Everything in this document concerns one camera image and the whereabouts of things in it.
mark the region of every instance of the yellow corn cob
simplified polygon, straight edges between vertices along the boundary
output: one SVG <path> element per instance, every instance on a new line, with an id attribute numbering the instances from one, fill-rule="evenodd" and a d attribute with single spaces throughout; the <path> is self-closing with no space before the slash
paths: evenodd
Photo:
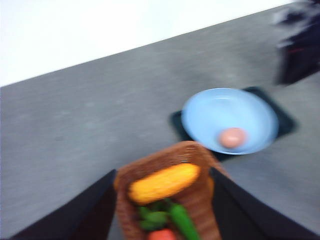
<path id="1" fill-rule="evenodd" d="M 138 205 L 170 197 L 190 186 L 199 176 L 200 167 L 181 163 L 156 171 L 129 186 L 128 195 Z"/>

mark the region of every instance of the gray floor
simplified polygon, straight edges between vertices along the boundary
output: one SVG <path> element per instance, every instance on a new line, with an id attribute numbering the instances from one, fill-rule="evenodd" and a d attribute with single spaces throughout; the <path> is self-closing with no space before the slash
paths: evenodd
<path id="1" fill-rule="evenodd" d="M 269 148 L 222 164 L 247 191 L 320 233 L 320 73 L 275 85 L 272 9 L 1 88 L 1 233 L 8 237 L 106 172 L 179 139 L 193 94 L 260 86 L 299 123 Z M 114 221 L 109 239 L 119 239 Z"/>

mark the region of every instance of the white wall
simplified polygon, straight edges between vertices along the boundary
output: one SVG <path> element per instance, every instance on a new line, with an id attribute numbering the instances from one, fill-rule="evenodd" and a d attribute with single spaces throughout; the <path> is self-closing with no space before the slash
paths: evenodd
<path id="1" fill-rule="evenodd" d="M 291 0 L 2 0 L 0 86 Z"/>

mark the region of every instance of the brown wicker basket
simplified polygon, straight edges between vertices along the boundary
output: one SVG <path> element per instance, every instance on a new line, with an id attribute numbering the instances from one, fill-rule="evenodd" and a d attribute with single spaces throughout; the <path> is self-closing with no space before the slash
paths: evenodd
<path id="1" fill-rule="evenodd" d="M 201 167 L 197 181 L 170 198 L 182 204 L 188 211 L 202 240 L 221 240 L 212 209 L 212 182 L 209 168 L 214 167 L 227 175 L 215 157 L 195 141 L 183 141 L 152 155 L 123 166 L 115 180 L 117 190 L 116 214 L 127 240 L 145 240 L 146 233 L 139 227 L 137 207 L 128 198 L 130 183 L 153 172 L 180 163 L 193 163 Z M 173 229 L 177 239 L 183 239 Z"/>

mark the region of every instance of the blue plate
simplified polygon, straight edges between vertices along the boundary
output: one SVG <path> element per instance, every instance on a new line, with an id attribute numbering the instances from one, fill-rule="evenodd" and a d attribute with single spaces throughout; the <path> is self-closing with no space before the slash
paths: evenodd
<path id="1" fill-rule="evenodd" d="M 195 141 L 215 152 L 243 155 L 260 151 L 277 137 L 279 123 L 272 108 L 256 95 L 233 88 L 213 88 L 192 96 L 181 116 L 186 132 Z M 228 128 L 241 128 L 246 142 L 236 148 L 225 148 L 220 133 Z"/>

